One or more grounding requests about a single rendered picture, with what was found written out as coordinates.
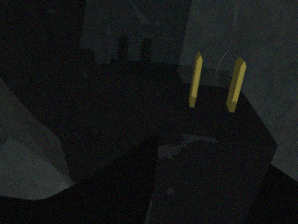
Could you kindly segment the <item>black two-prong charger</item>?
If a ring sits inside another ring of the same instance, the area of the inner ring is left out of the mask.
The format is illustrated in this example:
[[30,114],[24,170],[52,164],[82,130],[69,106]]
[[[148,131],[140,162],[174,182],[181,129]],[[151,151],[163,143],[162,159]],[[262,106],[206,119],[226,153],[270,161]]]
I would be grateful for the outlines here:
[[229,88],[168,80],[149,224],[243,224],[277,141],[241,91],[246,63],[235,60]]

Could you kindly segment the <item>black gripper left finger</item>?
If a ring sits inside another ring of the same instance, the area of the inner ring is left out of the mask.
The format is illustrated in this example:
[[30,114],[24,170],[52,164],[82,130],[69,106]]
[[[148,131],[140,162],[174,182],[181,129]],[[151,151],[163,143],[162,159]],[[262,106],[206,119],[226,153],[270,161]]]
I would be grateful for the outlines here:
[[88,179],[43,200],[0,196],[0,224],[145,224],[158,140],[150,135]]

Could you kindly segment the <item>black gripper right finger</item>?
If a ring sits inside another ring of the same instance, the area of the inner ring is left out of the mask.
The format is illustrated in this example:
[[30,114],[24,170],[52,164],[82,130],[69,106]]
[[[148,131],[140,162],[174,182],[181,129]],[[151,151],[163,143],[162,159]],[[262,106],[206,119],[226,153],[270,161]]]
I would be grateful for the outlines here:
[[243,224],[298,224],[298,183],[270,164]]

